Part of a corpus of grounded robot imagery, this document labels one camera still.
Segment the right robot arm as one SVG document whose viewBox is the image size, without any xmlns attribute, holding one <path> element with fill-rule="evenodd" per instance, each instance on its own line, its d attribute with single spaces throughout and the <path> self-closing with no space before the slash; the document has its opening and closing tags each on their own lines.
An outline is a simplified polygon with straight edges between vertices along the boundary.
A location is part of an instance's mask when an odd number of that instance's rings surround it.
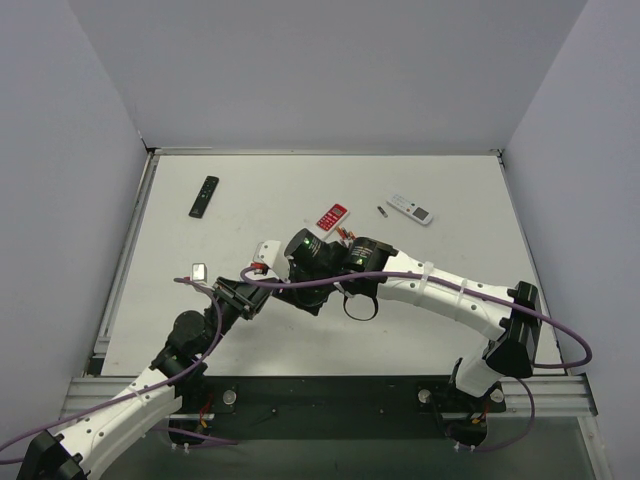
<svg viewBox="0 0 640 480">
<path fill-rule="evenodd" d="M 274 248 L 261 258 L 278 279 L 294 284 L 281 295 L 300 309 L 317 314 L 332 292 L 346 299 L 362 295 L 374 303 L 397 301 L 428 310 L 483 336 L 485 345 L 453 371 L 454 386 L 467 395 L 480 398 L 504 377 L 534 373 L 541 320 L 538 290 L 530 283 L 473 282 L 367 237 L 326 242 L 302 229 L 286 246 Z"/>
</svg>

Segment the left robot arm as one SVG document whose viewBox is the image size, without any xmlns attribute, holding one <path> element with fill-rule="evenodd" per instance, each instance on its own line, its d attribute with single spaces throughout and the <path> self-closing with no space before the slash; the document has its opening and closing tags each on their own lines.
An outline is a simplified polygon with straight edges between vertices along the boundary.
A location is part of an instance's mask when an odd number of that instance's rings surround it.
<svg viewBox="0 0 640 480">
<path fill-rule="evenodd" d="M 210 306 L 180 314 L 150 366 L 113 398 L 25 433 L 31 441 L 19 479 L 98 479 L 165 417 L 199 408 L 205 359 L 238 319 L 252 319 L 272 293 L 261 281 L 220 278 L 214 287 L 187 278 L 174 281 L 206 295 Z"/>
</svg>

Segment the red and white remote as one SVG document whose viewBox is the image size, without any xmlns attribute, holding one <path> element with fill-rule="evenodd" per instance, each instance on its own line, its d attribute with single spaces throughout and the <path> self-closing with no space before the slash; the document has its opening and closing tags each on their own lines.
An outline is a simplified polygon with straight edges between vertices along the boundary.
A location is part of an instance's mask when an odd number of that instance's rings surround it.
<svg viewBox="0 0 640 480">
<path fill-rule="evenodd" d="M 349 216 L 350 210 L 342 204 L 332 205 L 314 224 L 321 232 L 330 233 Z"/>
</svg>

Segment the black slim remote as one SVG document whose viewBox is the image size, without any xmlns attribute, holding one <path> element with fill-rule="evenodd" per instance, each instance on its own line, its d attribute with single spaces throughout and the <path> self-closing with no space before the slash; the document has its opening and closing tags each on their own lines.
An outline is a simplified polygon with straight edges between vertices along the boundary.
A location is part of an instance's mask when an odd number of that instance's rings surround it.
<svg viewBox="0 0 640 480">
<path fill-rule="evenodd" d="M 213 197 L 215 190 L 219 185 L 220 179 L 216 176 L 207 176 L 198 192 L 188 216 L 191 218 L 201 219 Z"/>
</svg>

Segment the white remote with orange button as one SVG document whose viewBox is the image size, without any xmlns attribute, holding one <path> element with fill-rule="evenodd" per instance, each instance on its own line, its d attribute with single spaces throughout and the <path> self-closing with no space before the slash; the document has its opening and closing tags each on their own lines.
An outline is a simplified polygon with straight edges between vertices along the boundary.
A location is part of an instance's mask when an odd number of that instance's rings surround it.
<svg viewBox="0 0 640 480">
<path fill-rule="evenodd" d="M 433 220 L 431 212 L 402 195 L 391 194 L 386 198 L 386 203 L 397 212 L 422 226 L 428 226 Z"/>
</svg>

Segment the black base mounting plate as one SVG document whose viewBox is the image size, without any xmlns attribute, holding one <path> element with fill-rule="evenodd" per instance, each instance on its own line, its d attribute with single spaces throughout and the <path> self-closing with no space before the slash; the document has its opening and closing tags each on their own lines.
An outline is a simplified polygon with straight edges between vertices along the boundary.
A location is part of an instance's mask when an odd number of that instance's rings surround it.
<svg viewBox="0 0 640 480">
<path fill-rule="evenodd" d="M 502 387 L 480 398 L 448 376 L 206 376 L 169 418 L 180 431 L 233 441 L 441 438 L 449 424 L 486 430 Z"/>
</svg>

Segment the aluminium frame rail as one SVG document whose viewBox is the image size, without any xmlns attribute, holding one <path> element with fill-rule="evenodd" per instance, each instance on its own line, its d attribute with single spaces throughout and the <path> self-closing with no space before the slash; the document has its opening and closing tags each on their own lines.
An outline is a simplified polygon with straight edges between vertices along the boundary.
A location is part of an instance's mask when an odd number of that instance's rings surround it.
<svg viewBox="0 0 640 480">
<path fill-rule="evenodd" d="M 585 376 L 537 375 L 524 383 L 534 398 L 537 418 L 591 417 L 597 415 L 590 385 Z M 514 379 L 501 382 L 506 411 L 503 416 L 529 417 L 530 399 Z"/>
</svg>

